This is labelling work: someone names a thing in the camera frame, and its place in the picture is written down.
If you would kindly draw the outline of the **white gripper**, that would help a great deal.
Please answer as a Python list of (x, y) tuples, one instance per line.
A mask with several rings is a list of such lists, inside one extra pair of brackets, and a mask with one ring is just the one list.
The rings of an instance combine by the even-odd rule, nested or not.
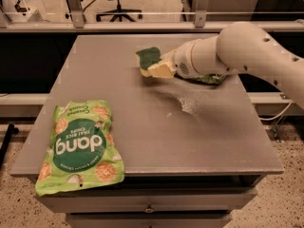
[(164, 53), (159, 63), (148, 68), (149, 74), (154, 78), (170, 79), (177, 71), (182, 78), (198, 78), (201, 75), (199, 62), (202, 58), (200, 42), (201, 39), (188, 41), (176, 50)]

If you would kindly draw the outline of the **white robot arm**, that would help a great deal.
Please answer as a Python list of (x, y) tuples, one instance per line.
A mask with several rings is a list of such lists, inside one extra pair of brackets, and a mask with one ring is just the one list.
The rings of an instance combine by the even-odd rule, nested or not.
[(146, 70), (155, 78), (184, 79), (243, 73), (268, 82), (304, 108), (304, 59), (250, 22), (235, 22), (216, 36), (188, 41)]

